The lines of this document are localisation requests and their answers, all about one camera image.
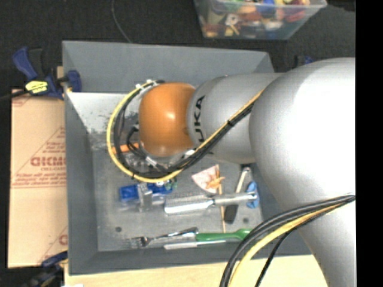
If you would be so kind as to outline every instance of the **wire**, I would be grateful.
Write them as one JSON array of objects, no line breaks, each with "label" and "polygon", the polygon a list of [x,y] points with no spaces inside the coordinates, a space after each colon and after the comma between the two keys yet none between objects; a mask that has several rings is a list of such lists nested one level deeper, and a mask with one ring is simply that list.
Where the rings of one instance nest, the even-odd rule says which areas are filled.
[{"label": "wire", "polygon": [[238,277],[241,276],[241,274],[244,272],[245,266],[249,263],[249,261],[252,259],[252,257],[265,245],[267,245],[269,242],[271,242],[273,239],[276,239],[280,235],[284,233],[290,233],[293,230],[296,230],[297,228],[301,227],[302,225],[307,224],[308,222],[311,222],[314,219],[317,219],[319,216],[324,215],[325,213],[330,212],[333,209],[338,208],[339,206],[344,205],[343,203],[339,203],[334,206],[325,207],[324,209],[317,210],[315,212],[302,215],[301,217],[292,220],[286,224],[284,224],[282,227],[277,228],[275,231],[269,233],[262,239],[260,239],[254,246],[248,250],[248,252],[245,254],[245,256],[241,259],[238,266],[235,268],[234,274],[229,282],[230,287],[240,286],[240,281]]},{"label": "wire", "polygon": [[224,269],[220,287],[227,287],[229,285],[229,279],[232,275],[235,264],[239,259],[241,259],[244,255],[244,252],[249,250],[254,243],[254,240],[258,237],[261,237],[265,233],[270,230],[276,229],[280,227],[282,224],[286,224],[291,220],[297,219],[302,215],[307,213],[315,212],[316,210],[320,210],[324,207],[333,206],[339,203],[350,203],[355,200],[355,195],[347,195],[342,197],[335,197],[332,199],[328,199],[325,201],[318,201],[315,203],[307,204],[304,206],[300,206],[286,212],[277,214],[270,219],[263,221],[261,224],[256,226],[250,233],[245,237],[245,239],[238,245],[232,256],[227,262],[226,268]]},{"label": "wire", "polygon": [[18,90],[15,91],[14,93],[8,93],[0,97],[0,102],[4,100],[10,100],[15,97],[22,96],[23,94],[29,93],[27,90]]},{"label": "wire", "polygon": [[[208,137],[202,144],[200,144],[197,148],[193,150],[193,154],[188,156],[187,158],[181,159],[177,163],[164,167],[160,164],[156,164],[155,168],[158,170],[156,172],[149,173],[141,173],[134,168],[130,167],[125,160],[125,157],[121,151],[121,143],[120,136],[122,133],[121,126],[118,127],[118,122],[123,124],[124,114],[127,106],[130,104],[132,99],[139,95],[142,90],[147,87],[152,87],[155,83],[164,83],[164,81],[149,81],[149,83],[145,83],[138,88],[131,91],[127,94],[120,103],[116,106],[115,110],[111,114],[108,127],[107,127],[107,148],[109,154],[117,165],[118,168],[125,174],[128,174],[132,178],[135,178],[142,182],[162,182],[167,181],[169,179],[174,178],[180,172],[187,169],[188,167],[194,165],[197,161],[199,161],[203,156],[205,156],[216,144],[217,142],[239,121],[241,121],[245,116],[247,116],[254,105],[254,102],[259,98],[262,94],[263,90],[258,92],[255,96],[253,96],[243,107],[241,107],[236,113],[234,113],[219,129],[217,129],[210,137]],[[114,149],[111,146],[111,132],[114,124]],[[130,143],[127,143],[128,148],[131,151],[138,150]]]},{"label": "wire", "polygon": [[278,250],[278,248],[281,246],[282,242],[292,233],[293,231],[291,230],[290,232],[288,233],[285,233],[279,240],[278,242],[276,243],[276,245],[274,246],[274,248],[272,249],[269,257],[268,257],[268,260],[266,261],[265,265],[263,266],[263,269],[261,271],[261,273],[259,274],[259,277],[257,279],[257,282],[255,284],[254,287],[259,287],[261,285],[261,282],[263,280],[263,278],[265,277],[265,274],[267,272],[267,270],[269,269],[270,265],[271,265],[271,262]]},{"label": "wire", "polygon": [[115,16],[115,11],[114,11],[114,5],[115,5],[115,0],[112,0],[112,3],[111,3],[111,11],[112,11],[112,16],[113,16],[113,20],[114,20],[114,23],[115,25],[118,27],[120,33],[125,37],[125,39],[128,41],[128,42],[132,42],[130,40],[130,38],[125,34],[124,30],[122,29],[122,27],[120,26],[118,20],[117,20],[117,17]]}]

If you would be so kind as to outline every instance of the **silver tool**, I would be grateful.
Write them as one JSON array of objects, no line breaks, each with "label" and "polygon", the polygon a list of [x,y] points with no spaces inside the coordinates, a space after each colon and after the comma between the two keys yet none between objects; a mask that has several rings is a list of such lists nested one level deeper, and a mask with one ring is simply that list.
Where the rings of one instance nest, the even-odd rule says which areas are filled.
[{"label": "silver tool", "polygon": [[168,215],[194,212],[205,210],[210,206],[226,206],[239,204],[240,202],[254,201],[257,198],[256,193],[234,193],[223,194],[216,197],[207,197],[205,195],[179,194],[169,195],[166,198],[164,211]]},{"label": "silver tool", "polygon": [[201,245],[215,245],[217,243],[226,243],[227,240],[212,240],[208,242],[180,242],[180,243],[169,243],[163,247],[166,250],[175,250],[175,249],[188,249],[196,248]]},{"label": "silver tool", "polygon": [[134,237],[124,240],[124,247],[128,249],[141,249],[141,248],[161,248],[169,243],[190,242],[196,240],[198,228],[192,227],[186,230],[177,231],[170,234],[165,234],[157,237]]},{"label": "silver tool", "polygon": [[140,212],[146,212],[152,208],[153,205],[153,192],[148,189],[148,185],[146,183],[139,183],[137,185],[138,192],[138,210]]}]

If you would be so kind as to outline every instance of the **black cable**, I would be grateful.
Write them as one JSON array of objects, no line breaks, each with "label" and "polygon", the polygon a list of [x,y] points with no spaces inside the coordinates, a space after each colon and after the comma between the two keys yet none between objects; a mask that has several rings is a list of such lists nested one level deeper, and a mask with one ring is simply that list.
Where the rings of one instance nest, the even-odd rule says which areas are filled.
[{"label": "black cable", "polygon": [[114,20],[114,23],[115,25],[117,26],[117,28],[119,29],[120,33],[125,37],[125,39],[128,41],[128,42],[132,42],[130,40],[129,37],[127,37],[127,35],[125,34],[124,30],[121,28],[116,16],[115,16],[115,11],[114,11],[114,4],[115,4],[115,0],[112,0],[112,3],[111,3],[111,11],[112,11],[112,16],[113,16],[113,20]]},{"label": "black cable", "polygon": [[5,94],[5,95],[0,97],[0,102],[4,101],[4,100],[10,100],[10,99],[13,99],[15,97],[22,96],[26,93],[29,93],[29,92],[27,90],[18,90],[18,91],[15,91],[14,93]]},{"label": "black cable", "polygon": [[[176,170],[180,170],[180,169],[184,170],[184,169],[187,169],[187,168],[191,167],[192,165],[194,165],[197,161],[199,161],[202,157],[204,157],[207,153],[209,153],[210,150],[218,143],[218,141],[235,124],[237,124],[244,117],[246,117],[251,112],[251,110],[253,108],[253,105],[254,105],[254,104],[249,105],[240,114],[238,114],[236,117],[232,118],[232,120],[227,121],[226,125],[216,134],[216,136],[214,136],[205,146],[203,146],[202,148],[198,149],[191,156],[189,156],[189,157],[187,157],[187,158],[185,158],[183,160],[180,160],[180,161],[176,162],[175,164],[173,164],[173,165],[171,165],[171,166],[169,166],[167,168],[164,168],[163,166],[158,165],[157,168],[159,168],[159,170],[161,170],[161,173],[156,173],[156,172],[140,173],[139,171],[131,168],[126,163],[125,157],[124,157],[123,153],[121,152],[121,148],[120,148],[120,136],[121,136],[121,133],[122,133],[122,129],[120,128],[120,131],[118,131],[118,126],[117,126],[118,122],[121,122],[120,121],[121,118],[124,118],[127,106],[131,103],[132,99],[135,96],[137,96],[139,93],[140,93],[140,91],[137,91],[135,94],[133,94],[132,97],[129,98],[126,101],[126,103],[124,103],[124,105],[121,107],[120,112],[118,112],[118,114],[116,116],[116,121],[115,121],[115,126],[114,126],[114,146],[115,146],[115,149],[116,149],[117,157],[120,160],[120,162],[124,165],[125,168],[129,169],[135,175],[139,175],[139,176],[143,176],[143,177],[148,177],[148,178],[161,178],[161,177],[164,177],[164,176],[166,176],[166,175],[168,175],[168,174],[170,174],[170,173],[172,173],[172,172],[174,172]],[[127,137],[127,147],[131,151],[136,151],[136,152],[133,152],[133,153],[135,155],[137,155],[138,157],[145,158],[146,155],[144,153],[142,153],[142,154],[141,153],[137,153],[138,149],[130,143],[130,139],[129,138],[130,138],[130,136],[128,135],[128,137]]]},{"label": "black cable", "polygon": [[227,262],[226,268],[224,269],[220,282],[220,287],[227,287],[229,285],[229,280],[232,275],[235,263],[243,257],[244,252],[246,252],[249,249],[249,247],[253,246],[254,241],[258,237],[264,235],[264,233],[267,233],[269,230],[274,230],[290,222],[291,220],[299,218],[302,215],[315,212],[316,210],[320,210],[328,206],[334,206],[339,203],[342,203],[342,205],[347,204],[354,200],[355,195],[348,195],[328,199],[325,201],[319,201],[277,214],[276,216],[271,217],[270,219],[262,222],[261,224],[256,226],[256,228],[250,231],[250,233],[245,237],[245,239],[242,242],[240,242],[240,244],[230,257],[229,261]]},{"label": "black cable", "polygon": [[259,274],[259,277],[257,279],[257,282],[256,284],[254,285],[254,287],[259,287],[261,285],[261,282],[263,280],[263,278],[265,277],[265,274],[267,272],[267,270],[269,269],[270,265],[271,265],[271,262],[278,250],[278,248],[281,246],[282,242],[293,232],[293,230],[289,231],[288,233],[285,233],[283,234],[283,236],[278,240],[278,242],[276,243],[276,245],[274,246],[274,248],[272,249],[269,257],[268,257],[268,260],[266,261],[265,265],[263,266],[263,269],[261,271],[261,273]]}]

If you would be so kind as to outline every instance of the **wooden stick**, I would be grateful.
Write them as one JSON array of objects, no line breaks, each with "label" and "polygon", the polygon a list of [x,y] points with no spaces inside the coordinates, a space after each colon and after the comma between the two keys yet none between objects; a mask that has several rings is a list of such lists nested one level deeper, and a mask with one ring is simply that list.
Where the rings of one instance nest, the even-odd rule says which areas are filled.
[{"label": "wooden stick", "polygon": [[[217,174],[217,179],[219,179],[220,178],[220,167],[219,167],[219,165],[215,165],[215,171],[216,171],[216,174]],[[218,186],[218,193],[222,194],[221,182],[220,182],[220,184]],[[225,224],[225,221],[224,221],[224,207],[221,206],[220,210],[221,210],[222,231],[224,233],[226,233],[226,224]]]}]

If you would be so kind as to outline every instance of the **plastic container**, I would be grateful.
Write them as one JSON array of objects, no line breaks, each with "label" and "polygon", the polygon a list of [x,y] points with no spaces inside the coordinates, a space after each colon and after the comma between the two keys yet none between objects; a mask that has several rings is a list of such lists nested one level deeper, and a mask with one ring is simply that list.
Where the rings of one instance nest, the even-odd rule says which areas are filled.
[{"label": "plastic container", "polygon": [[326,0],[265,4],[233,0],[193,0],[206,38],[289,39]]}]

